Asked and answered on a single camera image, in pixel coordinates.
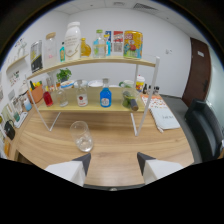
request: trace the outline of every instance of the black chair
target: black chair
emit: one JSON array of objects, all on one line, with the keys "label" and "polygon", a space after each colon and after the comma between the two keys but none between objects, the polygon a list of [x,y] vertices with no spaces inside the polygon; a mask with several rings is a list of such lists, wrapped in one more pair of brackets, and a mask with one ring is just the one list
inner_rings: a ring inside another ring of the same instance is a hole
[{"label": "black chair", "polygon": [[185,120],[198,144],[202,162],[217,159],[222,150],[223,132],[212,109],[206,102],[193,99]]}]

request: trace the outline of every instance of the wall shelf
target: wall shelf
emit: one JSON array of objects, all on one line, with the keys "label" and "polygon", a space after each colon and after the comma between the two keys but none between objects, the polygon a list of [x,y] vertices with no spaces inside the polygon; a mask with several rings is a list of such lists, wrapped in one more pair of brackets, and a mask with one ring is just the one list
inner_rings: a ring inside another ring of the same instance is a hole
[{"label": "wall shelf", "polygon": [[60,68],[68,67],[68,66],[84,65],[84,64],[91,64],[91,63],[111,63],[111,62],[112,63],[127,63],[127,64],[155,67],[155,64],[151,63],[149,61],[146,61],[143,59],[124,58],[123,56],[109,56],[106,58],[86,57],[86,58],[80,58],[78,60],[73,60],[73,61],[69,61],[69,62],[60,62],[52,67],[40,69],[40,70],[34,72],[31,76],[27,77],[27,79],[29,80],[29,79],[34,78],[43,73],[51,72],[56,69],[60,69]]},{"label": "wall shelf", "polygon": [[122,90],[123,88],[111,87],[109,88],[112,93],[112,103],[110,107],[104,108],[100,105],[100,91],[102,87],[89,87],[87,88],[88,105],[85,107],[79,107],[76,100],[76,88],[66,89],[65,93],[68,100],[68,105],[61,107],[57,102],[56,92],[51,93],[54,104],[47,107],[43,102],[39,106],[39,111],[51,111],[51,112],[83,112],[83,113],[107,113],[107,112],[126,112],[126,113],[143,113],[145,105],[139,95],[137,104],[139,109],[132,111],[131,109],[122,106]]},{"label": "wall shelf", "polygon": [[20,57],[19,59],[17,59],[16,61],[14,61],[12,64],[10,64],[8,66],[8,68],[6,69],[6,72],[8,71],[9,68],[11,68],[13,65],[15,65],[17,62],[21,61],[23,58],[25,58],[26,56],[28,56],[29,54],[25,54],[24,56]]}]

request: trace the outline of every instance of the wooden desk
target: wooden desk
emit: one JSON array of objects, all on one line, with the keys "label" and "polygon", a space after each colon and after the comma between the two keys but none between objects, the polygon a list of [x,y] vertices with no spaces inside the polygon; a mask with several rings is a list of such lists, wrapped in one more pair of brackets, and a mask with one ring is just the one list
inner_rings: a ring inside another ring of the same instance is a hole
[{"label": "wooden desk", "polygon": [[[57,113],[41,112],[49,126]],[[136,125],[142,114],[135,113]],[[160,133],[148,111],[141,133],[135,137],[130,114],[66,113],[59,116],[51,132],[47,131],[34,108],[16,132],[10,159],[20,152],[33,164],[45,169],[50,164],[70,161],[85,155],[72,140],[71,124],[87,122],[94,141],[85,184],[129,186],[143,184],[137,152],[187,167],[194,162],[190,146],[181,128]]]}]

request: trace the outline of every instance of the door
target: door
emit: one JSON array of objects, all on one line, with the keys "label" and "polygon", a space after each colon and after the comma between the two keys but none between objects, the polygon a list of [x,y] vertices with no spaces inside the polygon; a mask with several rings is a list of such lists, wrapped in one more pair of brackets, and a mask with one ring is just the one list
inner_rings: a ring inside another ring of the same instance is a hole
[{"label": "door", "polygon": [[189,107],[192,99],[205,100],[211,77],[211,59],[207,44],[191,38],[191,68],[182,100]]}]

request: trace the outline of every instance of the orange box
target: orange box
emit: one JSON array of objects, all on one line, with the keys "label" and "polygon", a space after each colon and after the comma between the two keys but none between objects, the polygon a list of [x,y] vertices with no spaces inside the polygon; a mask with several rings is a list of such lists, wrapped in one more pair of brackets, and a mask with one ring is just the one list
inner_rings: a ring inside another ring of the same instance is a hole
[{"label": "orange box", "polygon": [[[31,94],[33,96],[34,102],[38,103],[42,98],[43,98],[43,89],[42,89],[42,84],[40,86],[38,86],[36,89],[31,91]],[[33,103],[31,97],[30,97],[30,93],[29,91],[27,91],[27,95],[29,97],[29,100],[31,103]]]}]

